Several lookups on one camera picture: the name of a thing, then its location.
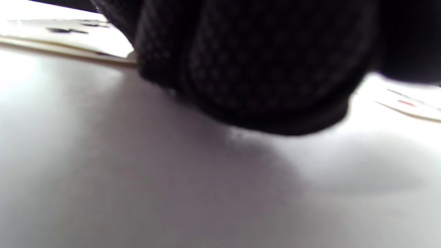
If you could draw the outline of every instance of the red mark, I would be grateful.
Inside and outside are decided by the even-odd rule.
[[[412,106],[412,107],[416,107],[414,104],[407,102],[407,101],[403,101],[403,100],[398,100],[398,102],[404,103],[406,105]]]

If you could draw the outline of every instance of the dark textured fabric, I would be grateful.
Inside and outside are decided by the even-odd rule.
[[[424,81],[440,78],[431,68],[439,56],[409,66],[424,59],[423,40],[399,39],[406,27],[394,27],[403,20],[388,16],[399,12],[398,0],[96,2],[132,42],[141,76],[243,128],[283,135],[327,128],[372,70],[410,80],[432,70]],[[409,47],[415,53],[401,51]]]
[[[95,5],[90,0],[32,0],[32,1],[45,3],[45,4],[59,5],[64,7],[71,7],[90,12],[97,12]]]

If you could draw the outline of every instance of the black mesh fabric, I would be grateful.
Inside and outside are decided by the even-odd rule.
[[[133,44],[142,77],[243,128],[320,131],[345,116],[367,72],[399,71],[383,63],[395,24],[376,0],[96,2]]]

